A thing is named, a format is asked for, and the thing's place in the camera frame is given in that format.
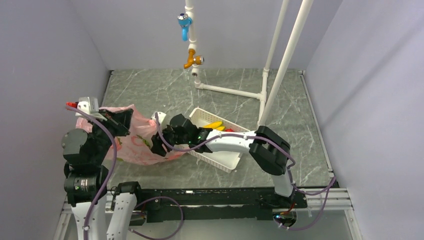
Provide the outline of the pink plastic bag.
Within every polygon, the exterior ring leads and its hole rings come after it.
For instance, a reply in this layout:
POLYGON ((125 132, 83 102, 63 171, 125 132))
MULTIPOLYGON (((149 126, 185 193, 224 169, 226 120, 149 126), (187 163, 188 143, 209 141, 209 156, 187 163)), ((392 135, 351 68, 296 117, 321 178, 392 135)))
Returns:
POLYGON ((156 123, 152 119, 143 116, 136 109, 134 104, 124 107, 104 107, 103 109, 112 113, 133 110, 129 126, 129 135, 116 136, 114 138, 117 146, 118 161, 150 166, 175 160, 184 154, 183 152, 172 150, 165 156, 160 156, 151 152, 151 138, 157 133, 156 123))

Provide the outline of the yellow fake bananas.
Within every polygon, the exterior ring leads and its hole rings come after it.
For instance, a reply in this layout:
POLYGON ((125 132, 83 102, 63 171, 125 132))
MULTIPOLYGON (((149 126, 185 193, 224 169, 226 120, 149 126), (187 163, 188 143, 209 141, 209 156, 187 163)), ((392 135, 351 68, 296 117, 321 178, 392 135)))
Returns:
POLYGON ((224 131, 226 127, 223 124, 224 123, 222 121, 215 121, 207 125, 204 125, 203 128, 209 128, 209 129, 213 129, 217 131, 224 131))

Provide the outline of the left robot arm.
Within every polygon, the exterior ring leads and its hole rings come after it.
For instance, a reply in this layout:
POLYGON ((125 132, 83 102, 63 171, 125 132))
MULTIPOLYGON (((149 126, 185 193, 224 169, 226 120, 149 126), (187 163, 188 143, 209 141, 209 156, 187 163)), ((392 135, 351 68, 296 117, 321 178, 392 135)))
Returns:
POLYGON ((112 217, 106 222, 107 183, 112 170, 103 165, 109 149, 117 159, 116 137, 130 133, 133 109, 112 112, 101 109, 88 118, 91 132, 82 128, 68 131, 62 138, 64 190, 71 205, 80 240, 125 240, 133 210, 144 203, 141 186, 136 181, 122 182, 114 190, 112 217))

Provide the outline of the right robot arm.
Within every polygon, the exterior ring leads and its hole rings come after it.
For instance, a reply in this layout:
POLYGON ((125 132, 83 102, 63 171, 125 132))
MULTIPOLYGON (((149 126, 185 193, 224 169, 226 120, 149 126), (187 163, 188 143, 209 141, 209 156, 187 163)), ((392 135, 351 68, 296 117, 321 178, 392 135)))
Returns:
POLYGON ((182 114, 163 124, 159 112, 153 114, 152 120, 156 125, 156 133, 151 137, 152 153, 162 157, 171 151, 249 154, 272 177, 276 203, 287 208, 295 201, 293 178, 287 165, 291 145, 269 127, 260 125, 253 131, 225 132, 197 127, 182 114))

